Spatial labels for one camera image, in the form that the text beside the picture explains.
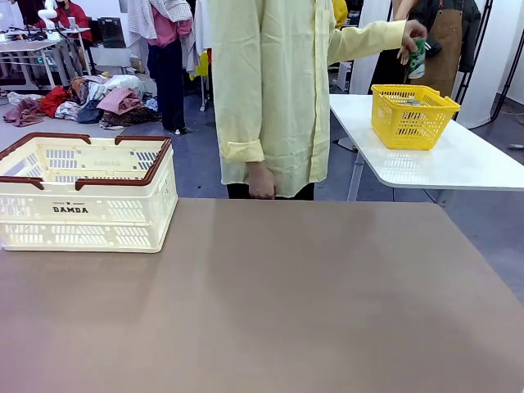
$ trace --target metal table leg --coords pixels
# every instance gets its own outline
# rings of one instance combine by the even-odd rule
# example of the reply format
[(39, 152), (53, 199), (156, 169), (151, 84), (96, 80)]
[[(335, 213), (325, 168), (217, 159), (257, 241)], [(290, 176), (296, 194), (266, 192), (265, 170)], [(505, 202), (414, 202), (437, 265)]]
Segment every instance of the metal table leg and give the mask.
[(82, 39), (81, 33), (79, 33), (79, 40), (80, 40), (80, 46), (82, 47), (82, 52), (84, 52), (85, 68), (88, 69), (88, 75), (91, 75), (91, 65), (88, 63), (89, 56), (88, 56), (88, 53), (85, 51), (84, 40)]
[(40, 56), (43, 60), (43, 65), (46, 67), (47, 77), (49, 78), (49, 84), (51, 85), (51, 88), (55, 88), (55, 80), (52, 78), (51, 69), (49, 68), (49, 63), (47, 62), (46, 54), (42, 50), (40, 51)]
[(348, 202), (355, 202), (359, 194), (360, 178), (364, 169), (364, 157), (362, 154), (357, 155), (355, 165), (353, 166), (353, 174), (351, 175), (350, 193), (347, 196)]
[(436, 204), (445, 209), (453, 195), (453, 190), (440, 190), (436, 197)]
[(66, 70), (64, 69), (64, 62), (62, 61), (61, 52), (57, 47), (54, 47), (52, 50), (53, 59), (55, 59), (56, 67), (58, 69), (58, 74), (60, 75), (60, 81), (62, 86), (67, 86), (69, 83), (66, 75)]

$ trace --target basket rim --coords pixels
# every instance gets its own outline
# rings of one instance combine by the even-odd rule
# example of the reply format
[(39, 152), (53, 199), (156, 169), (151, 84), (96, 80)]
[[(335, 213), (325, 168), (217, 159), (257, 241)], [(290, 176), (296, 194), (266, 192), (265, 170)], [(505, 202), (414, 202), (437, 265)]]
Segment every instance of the basket rim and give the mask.
[[(9, 156), (12, 152), (18, 148), (24, 146), (26, 143), (30, 142), (34, 138), (61, 138), (61, 139), (80, 139), (86, 144), (91, 144), (91, 137), (87, 134), (81, 133), (28, 133), (8, 148), (3, 151), (0, 151), (0, 160), (3, 160)], [(145, 176), (139, 180), (127, 180), (127, 179), (97, 179), (97, 178), (80, 178), (75, 182), (75, 190), (80, 191), (84, 186), (135, 186), (135, 187), (144, 187), (153, 181), (153, 178), (156, 175), (157, 170), (160, 168), (160, 163), (163, 161), (167, 151), (171, 147), (171, 138), (170, 137), (153, 137), (153, 136), (139, 136), (139, 135), (119, 135), (114, 138), (115, 145), (120, 145), (123, 141), (157, 141), (163, 142), (158, 154), (156, 155), (155, 160), (151, 167), (147, 170)], [(22, 177), (22, 176), (0, 176), (0, 183), (17, 183), (17, 184), (31, 184), (37, 189), (44, 189), (43, 183), (45, 182), (43, 178), (35, 177)]]
[[(371, 87), (371, 90), (373, 91), (373, 96), (375, 96), (375, 93), (382, 99), (385, 99), (392, 107), (395, 109), (401, 109), (405, 107), (413, 108), (414, 110), (419, 111), (442, 111), (442, 110), (453, 110), (455, 112), (460, 111), (461, 106), (452, 100), (449, 97), (441, 97), (440, 92), (436, 91), (434, 88), (430, 88), (428, 86), (422, 86), (422, 85), (408, 85), (408, 84), (374, 84)], [(388, 96), (383, 95), (382, 93), (384, 90), (400, 90), (401, 92), (414, 92), (414, 91), (420, 91), (425, 90), (426, 93), (429, 93), (430, 95), (433, 95), (434, 99), (441, 103), (441, 106), (415, 106), (415, 105), (406, 105), (406, 104), (399, 104), (398, 102), (392, 101)]]

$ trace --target green can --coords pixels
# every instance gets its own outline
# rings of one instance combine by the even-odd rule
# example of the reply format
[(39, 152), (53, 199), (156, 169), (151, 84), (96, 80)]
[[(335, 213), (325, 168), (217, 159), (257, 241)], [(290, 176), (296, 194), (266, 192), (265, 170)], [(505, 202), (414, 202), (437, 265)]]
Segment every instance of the green can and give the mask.
[(426, 39), (415, 38), (417, 51), (409, 54), (409, 75), (410, 79), (422, 78), (426, 74)]

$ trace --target white panel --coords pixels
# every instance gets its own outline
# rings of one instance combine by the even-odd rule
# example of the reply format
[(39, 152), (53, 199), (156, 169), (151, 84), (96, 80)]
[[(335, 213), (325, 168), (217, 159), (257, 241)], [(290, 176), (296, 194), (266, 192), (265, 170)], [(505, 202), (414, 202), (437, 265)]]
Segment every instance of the white panel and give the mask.
[(490, 119), (491, 107), (511, 52), (508, 43), (512, 43), (515, 38), (521, 14), (521, 0), (493, 3), (486, 37), (458, 115), (458, 122), (467, 128), (478, 127)]

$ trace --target table leg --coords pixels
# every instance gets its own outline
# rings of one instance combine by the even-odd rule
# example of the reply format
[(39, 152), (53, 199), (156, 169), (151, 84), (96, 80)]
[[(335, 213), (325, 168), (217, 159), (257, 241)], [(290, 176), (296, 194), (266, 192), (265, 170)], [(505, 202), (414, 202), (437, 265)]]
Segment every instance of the table leg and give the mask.
[(85, 68), (88, 69), (88, 75), (91, 75), (91, 65), (89, 64), (89, 55), (85, 51), (84, 40), (82, 39), (82, 34), (79, 33), (80, 46), (82, 47), (82, 52), (84, 53)]
[(6, 64), (3, 62), (3, 53), (0, 53), (0, 69), (2, 69), (3, 78), (7, 78), (9, 72), (7, 72)]
[(25, 52), (17, 52), (16, 55), (18, 56), (18, 60), (20, 62), (20, 68), (22, 69), (22, 74), (24, 75), (25, 84), (33, 83), (31, 80), (31, 76), (29, 75), (29, 67), (27, 66), (25, 58), (23, 58)]
[(364, 157), (362, 154), (357, 155), (355, 165), (353, 166), (353, 174), (351, 175), (350, 193), (347, 196), (348, 202), (355, 202), (359, 194), (360, 178), (362, 177), (362, 170), (364, 169)]
[(436, 204), (445, 209), (453, 194), (453, 190), (440, 190), (436, 196)]
[(47, 62), (46, 54), (42, 50), (40, 51), (40, 56), (42, 56), (43, 65), (46, 67), (47, 77), (49, 78), (49, 84), (51, 88), (55, 88), (55, 80), (52, 78), (51, 69), (49, 68), (49, 63)]

